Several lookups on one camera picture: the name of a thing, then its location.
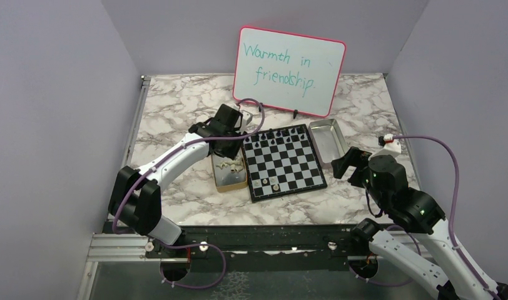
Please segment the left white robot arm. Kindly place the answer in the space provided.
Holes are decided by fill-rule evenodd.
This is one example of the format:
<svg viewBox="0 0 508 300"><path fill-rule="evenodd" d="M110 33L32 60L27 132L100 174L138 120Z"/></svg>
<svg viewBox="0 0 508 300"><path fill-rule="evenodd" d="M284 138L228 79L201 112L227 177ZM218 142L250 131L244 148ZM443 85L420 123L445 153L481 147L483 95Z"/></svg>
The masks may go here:
<svg viewBox="0 0 508 300"><path fill-rule="evenodd" d="M161 241L169 256L182 254L186 241L181 227L162 213L162 192L188 168L212 154L235 158L251 120L250 113L223 104L213 117L190 126L184 137L158 158L136 169L120 169L108 205L114 216L113 232L123 232L118 226L122 222L130 231Z"/></svg>

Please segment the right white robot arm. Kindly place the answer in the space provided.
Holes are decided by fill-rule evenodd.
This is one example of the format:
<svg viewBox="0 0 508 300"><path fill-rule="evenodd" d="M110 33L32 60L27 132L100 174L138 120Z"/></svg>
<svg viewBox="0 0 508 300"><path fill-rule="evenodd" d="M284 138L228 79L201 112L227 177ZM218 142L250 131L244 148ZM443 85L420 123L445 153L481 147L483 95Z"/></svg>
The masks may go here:
<svg viewBox="0 0 508 300"><path fill-rule="evenodd" d="M395 225L416 238L434 263L397 243L390 233L366 218L352 228L350 247L357 254L378 254L419 283L436 299L508 299L508 285L491 279L463 253L449 221L435 199L409 186L403 165L389 155L376 155L351 147L331 162L340 179L348 167L355 170L348 182L363 188Z"/></svg>

